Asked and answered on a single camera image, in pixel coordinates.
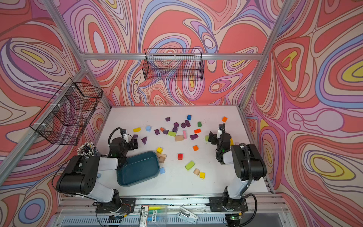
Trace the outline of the purple triangular prism brick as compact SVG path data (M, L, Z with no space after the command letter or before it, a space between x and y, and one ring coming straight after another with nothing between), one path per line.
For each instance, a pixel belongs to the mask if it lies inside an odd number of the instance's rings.
M147 137L144 137L141 140L142 140L143 144L146 145L146 143L147 143Z

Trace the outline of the teal plastic storage bin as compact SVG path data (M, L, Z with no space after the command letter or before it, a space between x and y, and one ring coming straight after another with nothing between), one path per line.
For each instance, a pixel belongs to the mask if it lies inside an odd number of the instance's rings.
M116 171L120 186L132 186L155 178L159 174L159 160L153 151L126 158L126 161L127 163Z

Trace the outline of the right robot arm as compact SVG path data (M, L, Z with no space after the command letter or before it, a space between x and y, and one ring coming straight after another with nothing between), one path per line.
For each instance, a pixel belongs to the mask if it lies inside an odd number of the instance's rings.
M250 186L267 175L267 167L254 144L233 145L232 136L226 132L226 124L218 127L217 133L210 132L208 142L216 145L215 157L222 165L233 165L235 178L226 186L222 196L210 197L212 212L241 212L248 210L246 199Z

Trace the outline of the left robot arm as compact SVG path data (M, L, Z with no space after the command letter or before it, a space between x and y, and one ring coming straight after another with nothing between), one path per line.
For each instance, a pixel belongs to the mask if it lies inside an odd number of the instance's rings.
M119 192L99 182L100 171L121 170L127 164L127 153L138 148L137 138L120 127L108 138L109 154L106 157L77 155L71 158L56 184L56 191L79 195L94 201L96 214L108 213L127 216L131 205L123 203Z

